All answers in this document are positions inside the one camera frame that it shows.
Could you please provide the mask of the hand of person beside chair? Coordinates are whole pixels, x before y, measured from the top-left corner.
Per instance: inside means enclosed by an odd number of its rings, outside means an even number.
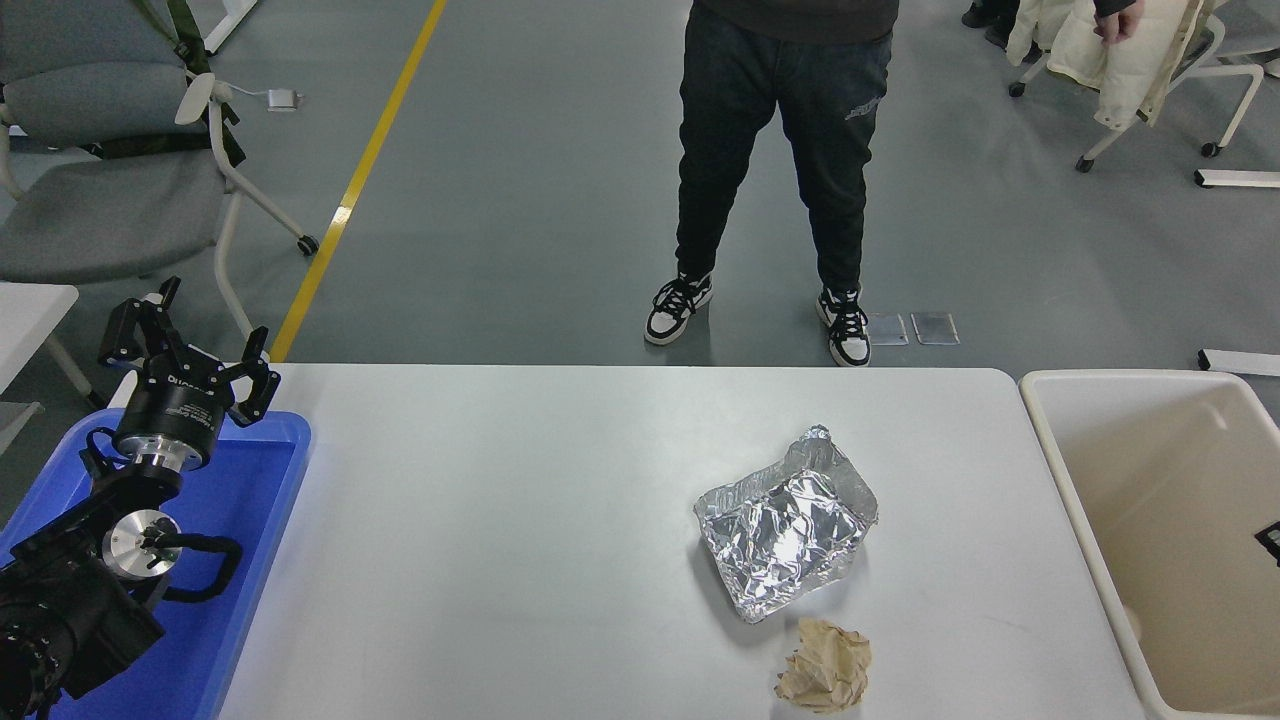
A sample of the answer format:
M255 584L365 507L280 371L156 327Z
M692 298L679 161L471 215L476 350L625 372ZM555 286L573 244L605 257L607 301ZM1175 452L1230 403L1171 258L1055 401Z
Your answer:
M1144 14L1144 8L1146 5L1139 1L1134 1L1114 12L1105 12L1101 6L1097 6L1094 13L1094 35L1101 38L1103 45L1124 42L1137 32Z

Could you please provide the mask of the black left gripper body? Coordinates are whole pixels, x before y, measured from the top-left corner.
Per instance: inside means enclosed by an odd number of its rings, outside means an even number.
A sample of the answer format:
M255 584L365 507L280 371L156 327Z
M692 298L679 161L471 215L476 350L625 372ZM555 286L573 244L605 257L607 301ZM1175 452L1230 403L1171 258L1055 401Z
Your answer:
M227 411L229 386L198 386L177 372L137 369L136 387L114 430L114 450L137 455L145 439L164 438L187 446L196 456L212 455Z

